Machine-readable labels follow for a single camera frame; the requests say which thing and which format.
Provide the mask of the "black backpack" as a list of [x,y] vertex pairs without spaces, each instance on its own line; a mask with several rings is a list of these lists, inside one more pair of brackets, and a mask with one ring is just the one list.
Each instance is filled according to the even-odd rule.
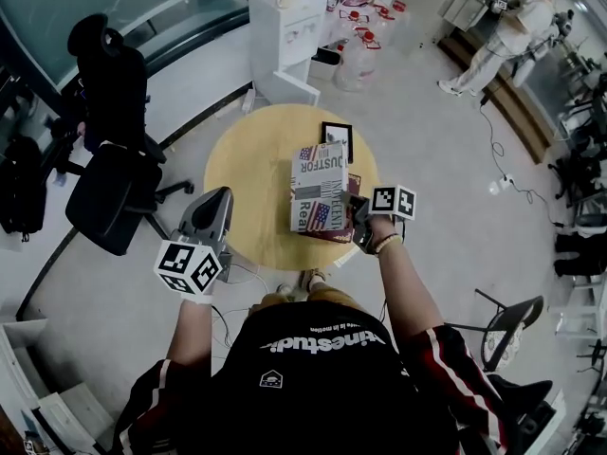
[[42,153],[29,136],[16,136],[0,163],[0,226],[21,241],[43,227],[46,182],[41,172]]

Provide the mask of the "dark red book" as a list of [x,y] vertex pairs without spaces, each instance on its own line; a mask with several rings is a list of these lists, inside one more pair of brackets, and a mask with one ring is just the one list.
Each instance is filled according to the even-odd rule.
[[[361,185],[361,176],[357,174],[349,174],[348,191],[359,195]],[[325,240],[338,244],[348,244],[354,236],[354,227],[352,223],[352,213],[350,210],[346,213],[347,228],[341,230],[326,230],[326,231],[304,231],[301,235],[312,237],[320,240]]]

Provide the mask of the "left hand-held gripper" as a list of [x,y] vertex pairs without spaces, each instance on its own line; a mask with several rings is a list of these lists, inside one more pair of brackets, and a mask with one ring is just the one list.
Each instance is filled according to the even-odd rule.
[[[180,295],[212,295],[216,282],[226,282],[232,255],[226,237],[233,211],[231,188],[205,192],[184,211],[179,230],[163,240],[154,273]],[[188,235],[186,233],[203,233]]]

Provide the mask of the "wooden step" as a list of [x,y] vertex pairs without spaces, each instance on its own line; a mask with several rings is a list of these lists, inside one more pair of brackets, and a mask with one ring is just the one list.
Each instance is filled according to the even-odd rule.
[[[438,41],[437,46],[465,70],[472,55],[482,46],[481,34],[475,30],[455,29]],[[542,163],[545,153],[554,143],[553,127],[532,93],[516,88],[505,67],[500,69],[484,93],[513,129],[532,161],[536,165]]]

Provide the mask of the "clear jug with red cap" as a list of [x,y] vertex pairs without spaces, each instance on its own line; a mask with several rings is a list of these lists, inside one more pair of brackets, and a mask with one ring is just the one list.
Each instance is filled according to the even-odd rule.
[[349,92],[363,91],[373,78],[381,45],[368,27],[356,27],[340,52],[335,85]]
[[393,31],[393,37],[402,35],[410,22],[410,13],[406,3],[400,0],[394,0],[392,4],[393,15],[395,17],[395,26]]
[[334,28],[334,37],[336,41],[349,40],[356,32],[359,26],[360,14],[357,10],[340,10],[339,19]]
[[376,41],[385,47],[390,43],[392,33],[395,29],[395,16],[384,6],[374,6],[372,32]]

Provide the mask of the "person's torso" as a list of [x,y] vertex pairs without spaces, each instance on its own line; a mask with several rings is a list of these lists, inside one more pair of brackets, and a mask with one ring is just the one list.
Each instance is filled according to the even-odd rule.
[[111,455],[505,455],[513,427],[456,330],[397,347],[371,315],[305,301],[247,318],[217,372],[158,361]]

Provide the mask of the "person's legs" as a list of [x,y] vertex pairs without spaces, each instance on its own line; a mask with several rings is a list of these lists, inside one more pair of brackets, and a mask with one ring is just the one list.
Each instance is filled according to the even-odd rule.
[[318,268],[301,273],[297,286],[282,283],[274,292],[263,296],[259,303],[253,304],[248,314],[270,306],[296,301],[329,301],[364,312],[364,309],[349,295],[333,288],[326,282],[326,274]]

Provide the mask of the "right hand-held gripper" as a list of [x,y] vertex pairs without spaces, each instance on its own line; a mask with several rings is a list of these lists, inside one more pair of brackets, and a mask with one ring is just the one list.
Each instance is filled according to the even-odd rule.
[[[366,254],[378,254],[394,239],[404,242],[407,221],[413,221],[416,214],[416,193],[401,185],[375,186],[371,197],[348,194],[347,206],[353,217],[353,243]],[[372,219],[386,217],[394,231],[376,237],[372,229]]]

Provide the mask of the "white water dispenser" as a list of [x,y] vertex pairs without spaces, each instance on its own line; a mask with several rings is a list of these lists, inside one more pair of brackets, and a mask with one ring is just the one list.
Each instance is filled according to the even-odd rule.
[[250,69],[258,94],[271,104],[318,104],[321,92],[307,83],[327,0],[248,0]]

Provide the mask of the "white printed book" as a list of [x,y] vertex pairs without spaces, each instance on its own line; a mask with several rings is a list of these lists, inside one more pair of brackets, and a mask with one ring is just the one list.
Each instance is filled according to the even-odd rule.
[[348,188],[347,149],[330,142],[296,150],[291,165],[290,230],[297,233],[342,230]]

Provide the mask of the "black chair with patterned cushion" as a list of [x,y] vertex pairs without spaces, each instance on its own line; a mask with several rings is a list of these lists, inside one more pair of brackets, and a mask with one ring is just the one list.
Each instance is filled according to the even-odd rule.
[[542,296],[506,306],[485,292],[475,292],[496,306],[496,313],[488,326],[481,329],[481,360],[486,373],[496,373],[510,364],[519,352],[523,332],[541,315]]

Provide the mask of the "black picture frame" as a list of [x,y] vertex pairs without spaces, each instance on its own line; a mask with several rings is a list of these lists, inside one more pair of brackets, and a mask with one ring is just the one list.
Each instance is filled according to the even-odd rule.
[[353,163],[353,127],[350,124],[323,121],[321,139],[321,143],[341,142],[347,150],[348,163]]

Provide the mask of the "black office chair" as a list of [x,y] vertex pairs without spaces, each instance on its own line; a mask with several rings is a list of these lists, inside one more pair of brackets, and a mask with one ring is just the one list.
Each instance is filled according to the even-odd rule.
[[72,226],[103,250],[122,256],[147,219],[161,237],[155,217],[171,194],[191,194],[180,181],[161,188],[166,156],[146,133],[147,69],[142,54],[125,44],[103,13],[91,14],[70,31],[67,50],[77,60],[85,117],[78,130],[92,156],[67,202]]

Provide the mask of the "person's right forearm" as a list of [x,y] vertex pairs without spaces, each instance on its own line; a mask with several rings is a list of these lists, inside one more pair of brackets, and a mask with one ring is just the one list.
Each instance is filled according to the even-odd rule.
[[442,325],[443,317],[401,241],[391,241],[377,258],[395,338],[406,339]]

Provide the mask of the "white trash bin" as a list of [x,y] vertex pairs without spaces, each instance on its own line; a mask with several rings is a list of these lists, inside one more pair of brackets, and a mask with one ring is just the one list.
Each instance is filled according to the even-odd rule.
[[340,54],[337,51],[319,47],[311,58],[309,76],[322,81],[332,81],[335,71],[340,64]]

